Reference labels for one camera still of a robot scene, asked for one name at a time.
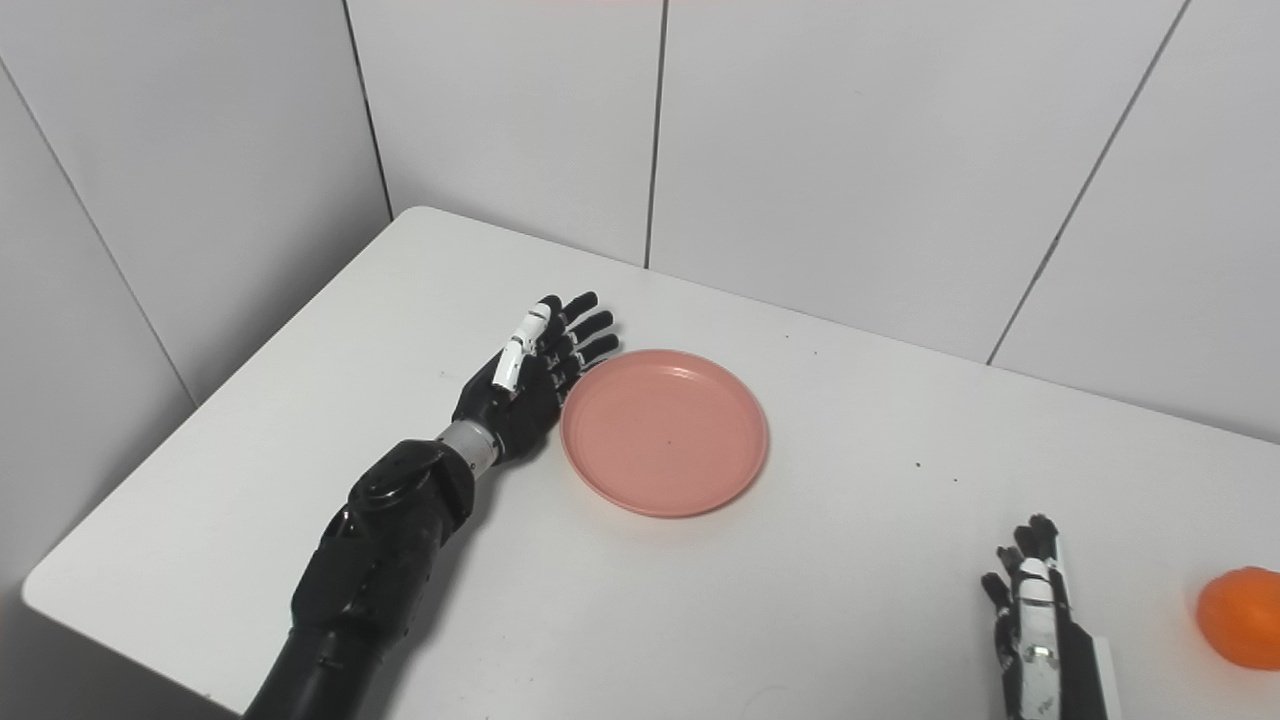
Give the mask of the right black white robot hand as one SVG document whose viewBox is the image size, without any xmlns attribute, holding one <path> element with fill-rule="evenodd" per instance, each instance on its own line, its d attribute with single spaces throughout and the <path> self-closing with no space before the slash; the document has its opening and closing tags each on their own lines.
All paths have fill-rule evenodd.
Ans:
<svg viewBox="0 0 1280 720">
<path fill-rule="evenodd" d="M 1036 514 L 1012 538 L 996 550 L 1004 570 L 980 579 L 995 610 L 1004 716 L 1120 719 L 1110 646 L 1073 614 L 1057 527 Z"/>
</svg>

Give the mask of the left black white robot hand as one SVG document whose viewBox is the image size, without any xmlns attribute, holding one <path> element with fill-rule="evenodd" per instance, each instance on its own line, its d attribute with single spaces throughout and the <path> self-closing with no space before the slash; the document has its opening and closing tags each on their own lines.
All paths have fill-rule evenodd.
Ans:
<svg viewBox="0 0 1280 720">
<path fill-rule="evenodd" d="M 543 297 L 463 386 L 442 439 L 466 454 L 465 436 L 476 434 L 494 468 L 526 457 L 559 420 L 570 391 L 618 348 L 614 316 L 596 293 L 566 304 Z"/>
</svg>

